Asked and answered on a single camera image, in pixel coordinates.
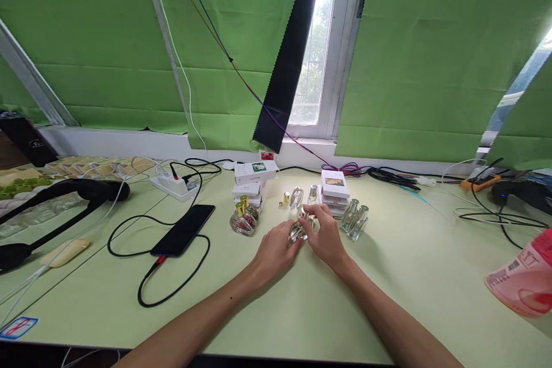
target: white wall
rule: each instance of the white wall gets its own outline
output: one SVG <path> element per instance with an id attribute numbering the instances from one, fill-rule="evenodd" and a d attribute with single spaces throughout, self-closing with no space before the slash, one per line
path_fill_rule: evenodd
<path id="1" fill-rule="evenodd" d="M 202 149 L 191 149 L 187 135 L 173 135 L 152 131 L 119 131 L 115 129 L 70 128 L 47 126 L 40 132 L 54 147 L 59 155 L 122 157 L 141 155 L 154 159 L 184 160 L 189 157 L 205 158 Z M 330 140 L 300 139 L 328 163 L 341 167 L 348 162 L 357 162 L 360 166 L 393 167 L 421 174 L 442 174 L 452 163 L 398 161 L 369 158 L 348 158 L 335 156 L 335 143 Z M 257 152 L 245 151 L 208 151 L 206 159 L 215 161 L 230 158 L 234 161 L 253 162 L 259 160 Z M 320 168 L 322 162 L 299 145 L 285 138 L 280 154 L 276 157 L 280 168 L 300 166 Z M 452 168 L 449 174 L 469 174 L 474 166 L 470 163 Z"/>

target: green curtain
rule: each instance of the green curtain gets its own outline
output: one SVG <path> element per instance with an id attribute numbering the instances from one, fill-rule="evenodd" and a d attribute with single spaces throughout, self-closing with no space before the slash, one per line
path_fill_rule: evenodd
<path id="1" fill-rule="evenodd" d="M 194 123 L 208 148 L 255 149 L 260 105 L 190 1 L 163 2 L 190 81 Z M 203 2 L 262 98 L 294 0 Z M 202 148 L 186 125 L 152 0 L 0 0 L 0 17 L 82 126 L 190 132 L 192 147 Z M 182 73 L 181 84 L 188 101 Z"/>
<path id="2" fill-rule="evenodd" d="M 537 73 L 504 121 L 487 159 L 516 170 L 552 168 L 552 59 Z"/>
<path id="3" fill-rule="evenodd" d="M 366 0 L 336 155 L 475 155 L 550 24 L 552 0 Z"/>
<path id="4" fill-rule="evenodd" d="M 36 125 L 48 125 L 48 119 L 36 105 L 19 78 L 0 55 L 0 110 L 15 111 Z"/>

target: pink bottle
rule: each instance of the pink bottle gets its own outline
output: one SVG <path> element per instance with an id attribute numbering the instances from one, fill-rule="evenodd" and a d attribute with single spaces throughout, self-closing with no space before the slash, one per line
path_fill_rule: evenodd
<path id="1" fill-rule="evenodd" d="M 517 257 L 485 278 L 489 290 L 523 316 L 552 309 L 552 228 L 537 236 Z"/>

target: blue sticker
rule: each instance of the blue sticker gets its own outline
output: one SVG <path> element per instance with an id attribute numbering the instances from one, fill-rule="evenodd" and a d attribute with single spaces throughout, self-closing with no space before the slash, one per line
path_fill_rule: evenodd
<path id="1" fill-rule="evenodd" d="M 0 332 L 0 338 L 16 340 L 25 335 L 29 330 L 38 323 L 38 318 L 29 318 L 21 316 L 10 323 Z"/>

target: black smartphone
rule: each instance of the black smartphone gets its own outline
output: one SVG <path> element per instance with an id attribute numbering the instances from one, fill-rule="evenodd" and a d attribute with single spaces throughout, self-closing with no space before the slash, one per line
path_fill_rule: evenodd
<path id="1" fill-rule="evenodd" d="M 184 253 L 195 235 L 214 211 L 214 206 L 196 204 L 176 222 L 168 233 L 153 247 L 152 256 L 178 257 Z"/>

